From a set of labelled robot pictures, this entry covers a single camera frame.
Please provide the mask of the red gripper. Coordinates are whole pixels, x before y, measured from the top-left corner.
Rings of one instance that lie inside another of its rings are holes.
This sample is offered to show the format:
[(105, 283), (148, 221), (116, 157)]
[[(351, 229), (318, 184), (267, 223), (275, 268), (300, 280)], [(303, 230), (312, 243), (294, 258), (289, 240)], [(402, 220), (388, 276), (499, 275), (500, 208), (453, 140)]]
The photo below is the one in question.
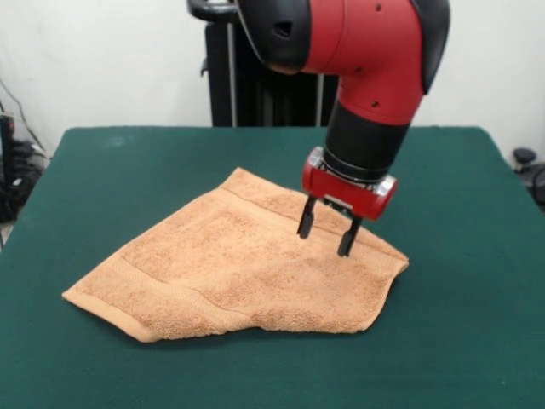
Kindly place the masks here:
[(382, 215), (396, 191), (398, 180), (390, 175), (371, 184), (347, 180), (326, 166), (324, 149), (315, 147), (303, 166), (301, 186), (308, 195), (297, 228), (301, 239), (306, 239), (311, 232), (313, 209), (319, 199), (325, 199), (354, 215), (351, 226), (343, 234), (337, 249), (337, 255), (345, 257), (350, 255), (362, 218), (375, 221)]

